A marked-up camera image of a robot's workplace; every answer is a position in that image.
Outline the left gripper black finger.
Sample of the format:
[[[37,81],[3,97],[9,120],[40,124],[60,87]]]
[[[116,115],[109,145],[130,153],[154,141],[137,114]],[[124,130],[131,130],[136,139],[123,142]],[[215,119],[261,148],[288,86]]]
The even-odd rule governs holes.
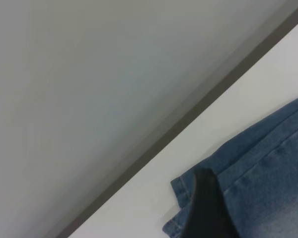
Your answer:
[[[217,176],[211,169],[195,171],[195,189],[184,238],[238,238]]]

